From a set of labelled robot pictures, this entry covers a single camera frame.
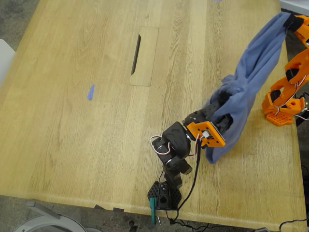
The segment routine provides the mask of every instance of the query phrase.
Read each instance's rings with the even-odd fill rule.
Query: orange bracket
[[[214,127],[214,125],[209,122],[191,122],[189,125],[186,126],[188,130],[192,133],[192,135],[197,138],[197,135],[200,135],[200,138],[203,136],[203,131],[207,131],[207,133],[210,135],[208,138],[202,138],[201,139],[201,146],[204,147],[205,145],[216,147],[216,146],[224,146],[225,141],[222,137],[222,135],[217,131],[217,129]]]
[[[309,48],[288,62],[285,70],[286,76],[271,86],[262,102],[266,119],[278,126],[292,123],[293,116],[306,107],[304,97],[294,99],[292,96],[309,81]]]
[[[295,35],[306,47],[309,48],[309,17],[304,15],[296,15],[296,17],[304,19],[304,23],[297,31],[295,31]]]

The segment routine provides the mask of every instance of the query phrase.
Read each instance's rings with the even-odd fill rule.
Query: wood grain
[[[162,171],[150,136],[201,108],[279,10],[276,0],[41,0],[0,87],[0,194],[150,214]],[[140,27],[159,28],[149,87],[129,84]],[[296,127],[275,127],[260,106],[286,61],[284,48],[236,145],[215,164],[201,158],[180,218],[276,231],[305,217]]]
[[[132,86],[150,86],[159,28],[141,27],[133,61]]]

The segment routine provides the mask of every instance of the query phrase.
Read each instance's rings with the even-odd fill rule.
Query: gray floor
[[[23,36],[27,24],[33,14],[38,0],[0,0],[0,38],[4,39],[14,50]],[[288,59],[304,50],[302,43],[292,34],[286,39]],[[309,85],[304,86],[300,91],[309,92]],[[299,128],[298,139],[301,152],[302,164],[309,167],[309,123],[304,122]],[[34,217],[36,214],[23,206],[23,199],[0,196],[0,232],[11,232],[19,224]],[[162,218],[162,225],[153,226],[150,224],[150,217],[129,213],[112,212],[101,209],[83,208],[54,203],[42,203],[57,213],[81,219],[86,227],[100,229],[103,232],[126,232],[129,231],[128,223],[133,220],[139,227],[138,231],[152,232],[190,232],[189,228],[179,225],[170,226],[169,222]],[[199,227],[205,223],[189,222],[189,225]],[[212,232],[248,232],[244,228],[225,227],[214,228]]]

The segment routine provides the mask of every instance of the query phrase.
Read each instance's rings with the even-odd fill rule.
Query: orange base
[[[276,124],[277,126],[291,124],[293,122],[292,115],[282,113],[282,112],[279,112],[276,116],[274,112],[269,113],[268,115],[265,116],[265,118],[268,121]]]

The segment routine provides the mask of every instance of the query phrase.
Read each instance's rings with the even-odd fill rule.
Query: blue towel
[[[241,56],[235,74],[223,78],[222,85],[205,104],[216,101],[222,91],[231,94],[227,102],[209,118],[214,121],[226,114],[233,118],[232,125],[223,134],[225,146],[206,148],[205,155],[209,163],[215,163],[239,139],[256,93],[278,63],[286,34],[283,24],[289,16],[289,13],[284,12],[277,14],[258,32]]]

